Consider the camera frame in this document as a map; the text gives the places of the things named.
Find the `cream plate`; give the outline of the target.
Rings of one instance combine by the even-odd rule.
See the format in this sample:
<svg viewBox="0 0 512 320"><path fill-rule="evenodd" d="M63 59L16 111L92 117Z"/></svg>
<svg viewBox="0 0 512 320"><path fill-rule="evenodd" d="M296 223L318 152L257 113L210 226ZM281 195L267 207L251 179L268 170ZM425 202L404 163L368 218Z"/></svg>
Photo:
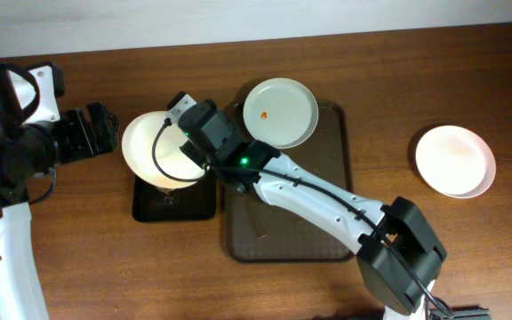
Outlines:
<svg viewBox="0 0 512 320"><path fill-rule="evenodd" d="M149 112L138 116L127 126L122 138L124 160L142 180L158 188L187 188L193 182L171 180L155 167L152 157L154 139L164 124L165 111ZM156 144L156 160L173 177L191 180L203 176L204 171L181 151L188 141L186 135L172 124L164 130Z"/></svg>

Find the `pale green plate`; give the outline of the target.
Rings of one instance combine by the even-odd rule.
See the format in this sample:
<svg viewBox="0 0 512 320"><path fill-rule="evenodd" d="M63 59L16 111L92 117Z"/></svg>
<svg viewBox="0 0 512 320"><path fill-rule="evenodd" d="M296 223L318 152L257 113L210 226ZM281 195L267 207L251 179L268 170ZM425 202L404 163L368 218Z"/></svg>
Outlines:
<svg viewBox="0 0 512 320"><path fill-rule="evenodd" d="M313 93L289 78L271 78L257 84L243 105L248 133L275 148L302 144L313 134L318 118L319 107Z"/></svg>

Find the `pink white plate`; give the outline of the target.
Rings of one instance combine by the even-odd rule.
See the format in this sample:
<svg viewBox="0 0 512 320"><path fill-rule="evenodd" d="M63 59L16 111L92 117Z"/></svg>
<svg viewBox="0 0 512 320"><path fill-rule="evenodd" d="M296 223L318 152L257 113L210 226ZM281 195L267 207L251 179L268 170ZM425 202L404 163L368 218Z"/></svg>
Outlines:
<svg viewBox="0 0 512 320"><path fill-rule="evenodd" d="M497 172L494 154L484 139L456 125L439 125L422 134L414 162L432 189L458 199L482 195Z"/></svg>

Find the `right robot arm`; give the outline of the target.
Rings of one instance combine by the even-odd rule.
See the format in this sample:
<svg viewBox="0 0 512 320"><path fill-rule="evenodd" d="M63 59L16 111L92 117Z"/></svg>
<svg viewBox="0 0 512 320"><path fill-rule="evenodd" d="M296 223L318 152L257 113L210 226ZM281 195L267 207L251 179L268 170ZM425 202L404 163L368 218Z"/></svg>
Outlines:
<svg viewBox="0 0 512 320"><path fill-rule="evenodd" d="M386 318L429 317L429 304L441 318L454 317L431 292L447 252L415 203L399 196L384 204L318 178L277 148L243 140L210 100L182 110L177 125L188 139L182 152L202 169L344 244L355 255L368 291L386 307Z"/></svg>

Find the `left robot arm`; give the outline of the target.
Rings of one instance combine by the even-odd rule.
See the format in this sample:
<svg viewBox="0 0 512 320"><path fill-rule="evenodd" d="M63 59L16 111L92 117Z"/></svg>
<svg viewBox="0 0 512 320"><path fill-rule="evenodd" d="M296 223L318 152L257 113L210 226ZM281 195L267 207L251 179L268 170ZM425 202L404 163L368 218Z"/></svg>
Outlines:
<svg viewBox="0 0 512 320"><path fill-rule="evenodd" d="M119 123L99 103L61 111L62 70L0 62L0 319L46 319L31 207L56 188L57 168L111 153Z"/></svg>

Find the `small black tray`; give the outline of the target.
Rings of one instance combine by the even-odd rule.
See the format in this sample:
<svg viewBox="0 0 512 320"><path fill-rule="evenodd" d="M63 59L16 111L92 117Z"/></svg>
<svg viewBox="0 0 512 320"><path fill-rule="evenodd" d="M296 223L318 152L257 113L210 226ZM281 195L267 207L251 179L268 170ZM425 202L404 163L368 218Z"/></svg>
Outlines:
<svg viewBox="0 0 512 320"><path fill-rule="evenodd" d="M217 211L217 184L210 172L196 184L163 192L135 177L132 216L142 223L208 220Z"/></svg>

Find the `large brown tray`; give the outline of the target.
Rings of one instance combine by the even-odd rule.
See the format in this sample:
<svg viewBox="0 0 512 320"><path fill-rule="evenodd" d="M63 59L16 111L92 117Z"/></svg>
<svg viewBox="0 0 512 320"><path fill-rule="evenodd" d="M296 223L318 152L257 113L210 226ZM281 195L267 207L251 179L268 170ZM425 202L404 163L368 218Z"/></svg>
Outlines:
<svg viewBox="0 0 512 320"><path fill-rule="evenodd" d="M347 117L334 101L318 101L317 126L305 142L285 153L321 179L352 192L354 182ZM228 254L244 263L342 262L353 253L322 229L282 208L225 188Z"/></svg>

